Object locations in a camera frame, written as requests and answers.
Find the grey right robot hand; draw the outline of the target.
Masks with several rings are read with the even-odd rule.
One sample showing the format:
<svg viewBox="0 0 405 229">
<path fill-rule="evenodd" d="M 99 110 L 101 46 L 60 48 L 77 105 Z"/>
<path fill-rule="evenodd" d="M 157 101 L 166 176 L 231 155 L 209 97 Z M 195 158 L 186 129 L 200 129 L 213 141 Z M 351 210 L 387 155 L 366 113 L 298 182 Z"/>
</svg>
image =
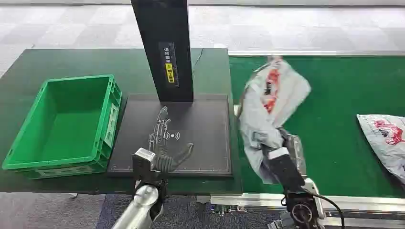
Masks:
<svg viewBox="0 0 405 229">
<path fill-rule="evenodd" d="M 291 134 L 282 127 L 278 128 L 278 130 L 283 138 L 283 147 L 287 148 L 290 157 L 297 166 L 298 172 L 304 177 L 304 179 L 307 178 L 306 162 L 300 137 Z"/>
</svg>

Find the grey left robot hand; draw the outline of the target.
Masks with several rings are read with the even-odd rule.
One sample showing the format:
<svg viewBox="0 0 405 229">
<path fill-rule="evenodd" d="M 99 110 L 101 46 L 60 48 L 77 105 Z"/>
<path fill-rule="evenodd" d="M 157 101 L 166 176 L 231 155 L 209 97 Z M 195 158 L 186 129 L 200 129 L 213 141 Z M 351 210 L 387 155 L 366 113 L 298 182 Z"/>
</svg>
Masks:
<svg viewBox="0 0 405 229">
<path fill-rule="evenodd" d="M 156 154 L 154 169 L 162 173 L 169 173 L 179 167 L 193 153 L 194 144 L 187 143 L 185 149 L 174 156 L 170 156 L 167 148 L 167 140 L 170 137 L 168 123 L 171 121 L 167 117 L 168 108 L 164 106 L 160 109 L 153 132 L 149 135 L 149 151 Z"/>
</svg>

